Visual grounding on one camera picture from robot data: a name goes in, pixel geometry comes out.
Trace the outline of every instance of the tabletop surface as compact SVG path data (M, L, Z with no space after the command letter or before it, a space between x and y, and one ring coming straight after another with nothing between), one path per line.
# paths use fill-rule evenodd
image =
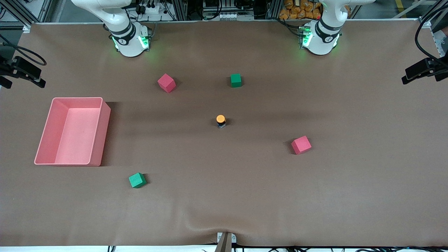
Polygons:
M417 26L347 22L315 56L277 22L161 24L125 58L101 25L33 25L47 86L0 92L0 245L447 245L448 85L401 84ZM52 98L86 96L112 109L102 166L34 165Z

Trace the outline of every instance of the cube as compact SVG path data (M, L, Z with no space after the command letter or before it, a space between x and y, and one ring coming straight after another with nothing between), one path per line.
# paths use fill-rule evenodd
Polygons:
M231 87L241 87L241 75L240 74L231 74L230 75L230 86Z
M146 179L140 172L129 177L129 182L131 182L132 188L141 188L146 185Z
M311 149L311 144L306 136L302 136L294 140L292 146L296 155L302 154Z
M159 83L159 86L167 93L171 92L176 87L176 83L174 82L173 78L171 78L168 74L164 74L157 81L157 83Z

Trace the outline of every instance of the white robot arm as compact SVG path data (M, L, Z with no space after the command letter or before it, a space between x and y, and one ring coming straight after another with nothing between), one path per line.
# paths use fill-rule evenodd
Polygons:
M313 20L305 26L310 27L308 37L303 40L303 47L317 55L329 53L336 46L339 31L347 20L345 5L363 5L375 0L320 0L323 13L320 20Z
M131 0L72 0L72 2L104 22L112 33L115 47L124 56L135 57L149 49L148 27L139 22L131 22L126 11L121 9L130 5Z

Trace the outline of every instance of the green cube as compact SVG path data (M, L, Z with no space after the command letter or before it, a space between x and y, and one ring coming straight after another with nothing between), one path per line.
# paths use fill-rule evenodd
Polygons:
M146 185L146 179L140 172L129 177L129 182L131 182L131 186L133 188L141 188Z
M241 75L231 74L230 75L230 86L231 87L241 87Z

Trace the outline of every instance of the pink cube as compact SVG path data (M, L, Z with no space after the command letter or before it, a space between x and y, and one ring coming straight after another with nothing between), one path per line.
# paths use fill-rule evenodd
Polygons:
M164 74L157 82L167 93L171 92L176 87L176 83L168 74Z
M54 98L34 163L100 166L110 113L100 97Z
M296 155L302 154L311 149L311 144L306 136L302 136L294 140L292 146Z

